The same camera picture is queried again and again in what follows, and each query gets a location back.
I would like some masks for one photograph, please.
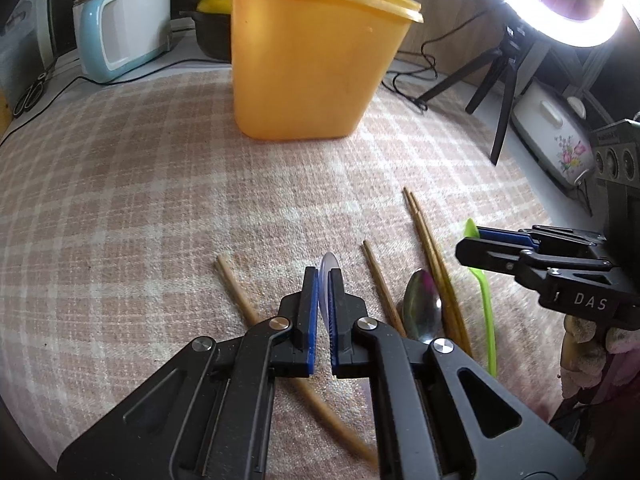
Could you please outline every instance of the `metal spoon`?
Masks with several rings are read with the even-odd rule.
[[[431,273],[416,270],[404,291],[402,323],[407,336],[428,344],[442,335],[442,302]]]

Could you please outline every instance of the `black pot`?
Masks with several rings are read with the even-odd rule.
[[[191,16],[196,24],[196,40],[206,56],[231,62],[231,16],[184,10],[181,16]]]

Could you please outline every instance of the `chopstick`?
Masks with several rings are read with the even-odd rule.
[[[382,303],[382,309],[385,311],[386,318],[389,320],[389,324],[395,328],[402,337],[406,337],[404,325],[402,325],[402,320],[400,319],[398,310],[394,305],[389,288],[386,286],[385,279],[382,276],[382,270],[376,261],[376,257],[374,256],[373,250],[371,249],[371,245],[368,241],[364,240],[362,242],[362,249],[364,250],[365,258],[369,264],[373,281],[376,283],[380,303]]]
[[[442,321],[444,324],[445,334],[455,344],[457,344],[469,357],[473,357],[471,351],[471,342],[469,341],[468,333],[466,332],[465,321],[460,312],[460,306],[456,293],[451,285],[449,273],[447,267],[444,264],[444,260],[440,251],[437,248],[433,235],[428,227],[424,214],[415,195],[409,191],[406,187],[403,188],[402,193],[406,198],[409,206],[409,213],[411,213],[414,220],[415,229],[418,231],[422,249],[424,250],[425,257],[431,269],[431,274],[438,287],[440,298],[443,302],[442,309]]]
[[[238,283],[238,280],[236,280],[226,258],[222,254],[219,254],[216,261],[222,272],[226,286],[231,292],[232,297],[236,300],[247,325],[252,326],[260,323],[258,313],[247,298],[244,290],[242,290],[242,286]],[[352,455],[365,460],[372,468],[378,469],[377,452],[367,446],[357,433],[351,428],[348,428],[347,425],[340,420],[334,410],[318,396],[307,380],[299,377],[288,378],[287,383],[291,384],[300,396],[306,400],[316,420],[325,426],[336,442],[341,444]]]

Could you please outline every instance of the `tripod stand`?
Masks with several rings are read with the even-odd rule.
[[[495,131],[494,146],[491,150],[491,156],[489,159],[495,166],[498,163],[498,157],[500,157],[500,150],[504,143],[504,136],[507,133],[507,124],[509,123],[509,116],[511,115],[511,107],[513,106],[513,97],[516,90],[516,80],[518,78],[518,69],[527,55],[532,44],[531,41],[527,41],[525,25],[519,22],[517,27],[510,27],[506,25],[504,27],[504,36],[502,41],[496,48],[491,48],[475,59],[469,61],[465,66],[456,70],[453,74],[447,77],[444,81],[441,81],[429,91],[418,97],[418,101],[422,101],[426,104],[428,101],[444,92],[450,86],[453,86],[458,81],[462,81],[465,77],[480,70],[483,66],[491,63],[489,71],[484,76],[484,79],[480,83],[478,90],[469,101],[466,106],[466,113],[472,114],[478,108],[478,105],[489,93],[489,90],[498,81],[498,78],[505,73],[504,81],[504,94],[502,96],[502,107],[500,108],[500,118],[498,120],[498,127]]]

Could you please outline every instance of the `orange plastic container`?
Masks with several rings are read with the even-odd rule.
[[[413,0],[233,0],[238,127],[264,140],[349,135],[419,11]]]

